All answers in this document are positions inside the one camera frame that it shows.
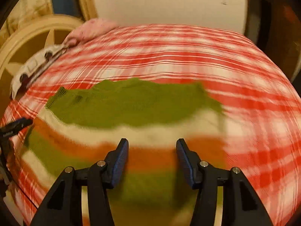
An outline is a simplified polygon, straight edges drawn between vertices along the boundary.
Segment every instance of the wall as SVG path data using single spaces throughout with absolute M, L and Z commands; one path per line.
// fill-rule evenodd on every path
M 244 34 L 247 0 L 95 0 L 98 16 L 121 25 L 175 23 Z

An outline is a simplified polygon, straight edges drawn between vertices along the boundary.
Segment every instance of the red and white checkered tablecloth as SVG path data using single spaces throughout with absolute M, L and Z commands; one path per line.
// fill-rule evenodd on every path
M 60 86 L 88 89 L 104 80 L 139 77 L 159 83 L 203 82 L 237 126 L 228 127 L 229 167 L 239 166 L 275 225 L 285 225 L 301 203 L 301 99 L 269 58 L 244 36 L 184 25 L 115 29 L 68 50 L 7 107 L 1 124 L 34 118 Z M 26 130 L 12 138 L 22 145 Z M 21 169 L 19 184 L 35 204 L 45 193 Z M 25 221 L 35 209 L 21 194 Z

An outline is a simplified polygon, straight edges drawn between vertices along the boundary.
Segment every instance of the silver screw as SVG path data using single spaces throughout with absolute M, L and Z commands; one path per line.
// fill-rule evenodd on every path
M 202 166 L 202 167 L 208 167 L 208 162 L 207 161 L 201 161 L 200 162 L 200 165 Z
M 66 167 L 65 168 L 65 172 L 66 173 L 70 173 L 70 172 L 72 172 L 73 171 L 73 168 L 72 167 Z
M 236 174 L 240 173 L 240 169 L 238 167 L 233 167 L 232 171 Z
M 99 162 L 97 162 L 97 165 L 98 165 L 99 167 L 103 167 L 105 164 L 106 164 L 105 161 L 99 161 Z

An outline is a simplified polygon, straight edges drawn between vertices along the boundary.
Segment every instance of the orange stripe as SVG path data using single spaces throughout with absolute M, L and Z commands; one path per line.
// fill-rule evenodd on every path
M 88 147 L 69 140 L 63 135 L 55 132 L 43 120 L 36 118 L 34 128 L 56 149 L 64 152 L 66 155 L 72 155 L 92 163 L 104 159 L 107 153 L 116 148 L 116 144 L 102 142 L 98 147 Z M 210 162 L 223 160 L 224 152 L 222 147 L 224 143 L 218 138 L 194 137 L 186 138 L 186 142 L 191 150 L 207 158 Z M 128 169 L 130 171 L 147 170 L 166 170 L 176 169 L 177 156 L 175 149 L 152 149 L 130 147 L 128 158 Z

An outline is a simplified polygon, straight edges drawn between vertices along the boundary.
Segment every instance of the pink cloth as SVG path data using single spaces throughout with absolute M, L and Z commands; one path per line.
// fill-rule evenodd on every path
M 71 31 L 63 44 L 69 47 L 84 44 L 87 41 L 108 33 L 116 27 L 118 27 L 118 24 L 114 21 L 99 18 L 90 19 Z

